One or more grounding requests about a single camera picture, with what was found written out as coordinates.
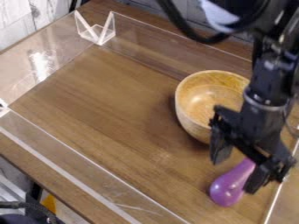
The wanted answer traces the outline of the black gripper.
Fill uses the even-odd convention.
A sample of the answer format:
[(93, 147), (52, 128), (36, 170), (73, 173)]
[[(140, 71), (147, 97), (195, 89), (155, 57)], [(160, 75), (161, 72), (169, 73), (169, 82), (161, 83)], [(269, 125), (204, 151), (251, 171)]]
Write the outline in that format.
[(295, 157), (280, 136), (288, 115), (287, 105), (272, 108), (244, 102), (240, 111), (213, 107), (209, 160), (217, 165), (229, 158), (233, 147), (240, 150), (256, 165), (243, 186), (248, 194), (255, 194), (269, 181), (283, 182), (295, 166)]

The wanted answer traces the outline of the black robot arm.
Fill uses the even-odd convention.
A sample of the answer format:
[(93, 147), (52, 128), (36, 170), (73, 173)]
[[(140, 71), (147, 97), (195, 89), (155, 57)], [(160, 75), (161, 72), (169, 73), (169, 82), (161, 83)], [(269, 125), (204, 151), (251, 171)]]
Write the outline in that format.
[(253, 37), (252, 77), (240, 110), (217, 105), (209, 120), (209, 156), (219, 163), (233, 148), (255, 162), (244, 190), (284, 180), (295, 166), (280, 133), (299, 96), (299, 0), (201, 0), (221, 41), (236, 32)]

